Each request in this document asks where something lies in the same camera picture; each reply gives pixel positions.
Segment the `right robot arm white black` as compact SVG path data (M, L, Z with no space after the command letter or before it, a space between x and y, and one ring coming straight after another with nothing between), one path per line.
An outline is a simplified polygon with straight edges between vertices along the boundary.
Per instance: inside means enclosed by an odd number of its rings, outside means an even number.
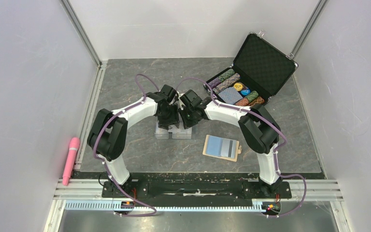
M202 100L193 90L181 94L179 104L185 127L193 127L203 119L239 127L247 145L257 154L261 194L272 197L279 191L282 178L277 163L277 148L282 133L264 106L235 106L212 97Z

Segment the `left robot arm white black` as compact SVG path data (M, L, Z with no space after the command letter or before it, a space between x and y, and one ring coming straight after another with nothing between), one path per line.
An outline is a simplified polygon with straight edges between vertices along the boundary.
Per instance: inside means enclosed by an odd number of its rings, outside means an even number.
M150 116L157 118L161 129L178 126L178 98L174 88L164 85L160 91L149 92L125 108L114 111L101 109L97 113L86 143L92 148L94 158L102 161L119 196L127 197L132 192L132 183L128 181L130 173L122 157L128 129Z

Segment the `clear sleeve with credit cards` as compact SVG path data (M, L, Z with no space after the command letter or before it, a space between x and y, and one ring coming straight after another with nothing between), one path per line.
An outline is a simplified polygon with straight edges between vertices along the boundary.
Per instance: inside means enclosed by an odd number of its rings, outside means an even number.
M169 129L163 129L156 123L155 137L158 140L177 139L177 140L191 140L192 128L185 129L182 120L178 126L170 125Z

